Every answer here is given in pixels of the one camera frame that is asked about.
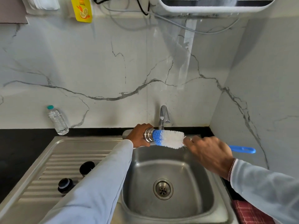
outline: white shirt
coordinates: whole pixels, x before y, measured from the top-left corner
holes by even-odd
[[[43,218],[45,224],[109,224],[132,161],[123,140]],[[231,185],[249,203],[283,224],[299,223],[299,181],[236,160]]]

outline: faucet spout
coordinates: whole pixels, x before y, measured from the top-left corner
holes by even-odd
[[[159,130],[164,129],[164,123],[170,123],[170,118],[167,107],[162,105],[160,109]]]

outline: lemon illustration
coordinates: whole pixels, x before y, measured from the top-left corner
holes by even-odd
[[[81,11],[80,11],[80,15],[81,15],[82,18],[86,18],[86,15],[83,12],[81,12]]]
[[[87,8],[84,8],[84,9],[83,9],[83,14],[84,14],[85,16],[88,15],[88,9],[87,9]]]

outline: hand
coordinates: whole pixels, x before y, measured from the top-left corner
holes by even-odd
[[[207,170],[227,180],[228,173],[234,162],[230,147],[216,137],[199,136],[184,138],[184,145],[197,156],[201,165]]]
[[[140,146],[150,146],[150,143],[148,143],[143,138],[143,133],[147,128],[153,128],[151,124],[137,124],[136,127],[129,133],[126,139],[129,139],[131,142],[133,142],[133,147],[138,148]]]

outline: drain strainer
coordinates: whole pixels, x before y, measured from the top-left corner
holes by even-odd
[[[173,186],[166,178],[159,178],[154,183],[154,194],[160,200],[168,200],[173,194]]]

